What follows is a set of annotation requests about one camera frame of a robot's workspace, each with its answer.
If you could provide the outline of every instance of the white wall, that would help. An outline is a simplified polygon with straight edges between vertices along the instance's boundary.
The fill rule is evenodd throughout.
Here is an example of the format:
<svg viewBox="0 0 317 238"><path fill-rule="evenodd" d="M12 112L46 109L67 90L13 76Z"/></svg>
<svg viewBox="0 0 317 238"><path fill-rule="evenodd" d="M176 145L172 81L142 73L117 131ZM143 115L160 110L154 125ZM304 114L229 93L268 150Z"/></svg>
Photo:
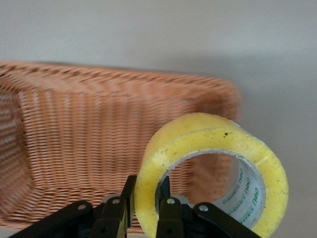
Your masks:
<svg viewBox="0 0 317 238"><path fill-rule="evenodd" d="M1 0L0 59L229 78L244 96L242 126L288 174L272 237L316 237L316 14L314 0Z"/></svg>

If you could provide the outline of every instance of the metal screw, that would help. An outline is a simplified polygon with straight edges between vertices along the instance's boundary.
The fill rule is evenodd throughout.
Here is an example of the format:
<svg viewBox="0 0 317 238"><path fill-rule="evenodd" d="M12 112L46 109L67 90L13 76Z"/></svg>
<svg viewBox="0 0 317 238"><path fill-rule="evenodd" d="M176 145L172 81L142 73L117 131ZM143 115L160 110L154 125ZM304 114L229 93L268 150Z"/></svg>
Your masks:
<svg viewBox="0 0 317 238"><path fill-rule="evenodd" d="M200 205L199 210L201 210L202 212L206 212L208 211L208 207L206 205Z"/></svg>
<svg viewBox="0 0 317 238"><path fill-rule="evenodd" d="M83 210L83 209L85 209L85 208L86 208L86 205L85 205L85 204L79 205L79 206L77 207L78 210Z"/></svg>
<svg viewBox="0 0 317 238"><path fill-rule="evenodd" d="M169 198L169 199L167 200L167 203L168 203L168 204L174 204L174 203L175 203L175 200L174 200L173 198Z"/></svg>
<svg viewBox="0 0 317 238"><path fill-rule="evenodd" d="M112 201L113 204L118 204L120 202L120 199L116 198Z"/></svg>

